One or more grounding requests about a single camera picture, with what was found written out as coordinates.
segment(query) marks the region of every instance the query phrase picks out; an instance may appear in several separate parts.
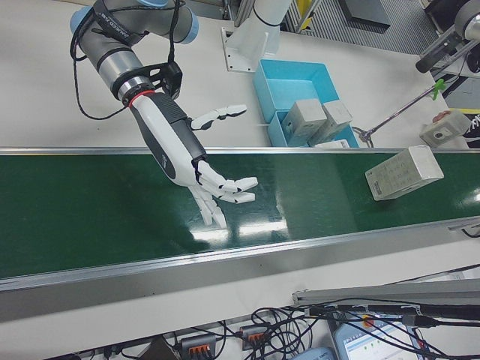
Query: monitor screen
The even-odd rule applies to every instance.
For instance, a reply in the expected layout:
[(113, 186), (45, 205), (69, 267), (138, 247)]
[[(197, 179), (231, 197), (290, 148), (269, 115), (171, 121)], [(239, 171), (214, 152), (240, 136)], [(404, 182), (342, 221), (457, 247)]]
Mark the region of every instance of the monitor screen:
[[(412, 343), (408, 334), (405, 334), (391, 325), (385, 324), (381, 329), (390, 336), (400, 339), (404, 343)], [(384, 338), (387, 341), (406, 347), (386, 336), (379, 330), (373, 330), (371, 333)], [(345, 346), (349, 360), (419, 360), (416, 354), (388, 345), (369, 334), (355, 334), (352, 337), (344, 339), (343, 345)]]

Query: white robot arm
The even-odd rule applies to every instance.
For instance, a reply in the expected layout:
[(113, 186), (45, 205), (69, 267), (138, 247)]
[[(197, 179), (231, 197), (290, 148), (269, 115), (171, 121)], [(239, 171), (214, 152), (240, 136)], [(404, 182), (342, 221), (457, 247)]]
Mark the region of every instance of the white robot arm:
[[(155, 160), (172, 182), (190, 190), (205, 224), (214, 221), (223, 228), (227, 223), (213, 197), (238, 204), (254, 201), (255, 195), (245, 191), (257, 185), (257, 178), (233, 181), (216, 173), (193, 130), (206, 130), (215, 119), (241, 115), (246, 106), (216, 109), (192, 120), (173, 100), (182, 81), (173, 52), (167, 63), (144, 67), (131, 49), (149, 32), (171, 42), (192, 41), (198, 23), (180, 3), (185, 4), (180, 0), (97, 0), (93, 8), (73, 15), (72, 47), (82, 49), (113, 95), (130, 108)], [(164, 93), (155, 92), (160, 87)]]

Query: red ring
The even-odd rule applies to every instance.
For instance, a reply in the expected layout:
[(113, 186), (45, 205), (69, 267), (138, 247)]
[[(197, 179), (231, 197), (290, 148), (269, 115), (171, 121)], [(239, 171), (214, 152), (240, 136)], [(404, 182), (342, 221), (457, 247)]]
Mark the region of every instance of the red ring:
[(132, 104), (134, 103), (134, 101), (135, 101), (138, 97), (140, 97), (140, 96), (142, 96), (142, 95), (145, 95), (145, 94), (154, 94), (154, 93), (155, 93), (155, 91), (153, 91), (153, 90), (145, 90), (145, 91), (140, 92), (139, 94), (136, 94), (136, 95), (133, 97), (133, 99), (130, 100), (130, 103), (128, 104), (128, 107), (132, 107)]

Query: blue tray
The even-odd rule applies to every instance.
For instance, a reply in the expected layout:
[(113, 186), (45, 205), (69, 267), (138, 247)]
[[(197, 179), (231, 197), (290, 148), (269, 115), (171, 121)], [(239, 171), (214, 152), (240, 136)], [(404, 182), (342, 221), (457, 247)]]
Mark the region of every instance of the blue tray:
[[(287, 114), (283, 112), (277, 112), (273, 115), (273, 119), (268, 126), (267, 132), (270, 138), (270, 143), (274, 147), (286, 148), (288, 147), (285, 140), (284, 129), (282, 129), (281, 122), (285, 119)], [(335, 138), (335, 140), (346, 140), (350, 148), (357, 149), (359, 144), (355, 138), (355, 134), (350, 126), (343, 129)], [(299, 146), (300, 148), (307, 148), (308, 144)]]
[(339, 100), (326, 66), (315, 62), (262, 59), (253, 85), (268, 123), (276, 112), (288, 113), (297, 100)]

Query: green clip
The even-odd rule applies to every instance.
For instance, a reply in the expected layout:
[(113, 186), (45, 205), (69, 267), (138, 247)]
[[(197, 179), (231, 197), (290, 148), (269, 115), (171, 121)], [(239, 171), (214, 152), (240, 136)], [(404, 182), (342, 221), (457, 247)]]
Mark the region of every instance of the green clip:
[(433, 100), (435, 101), (438, 93), (445, 89), (447, 89), (447, 87), (444, 84), (443, 79), (439, 79), (437, 82), (435, 82), (435, 86), (433, 87)]

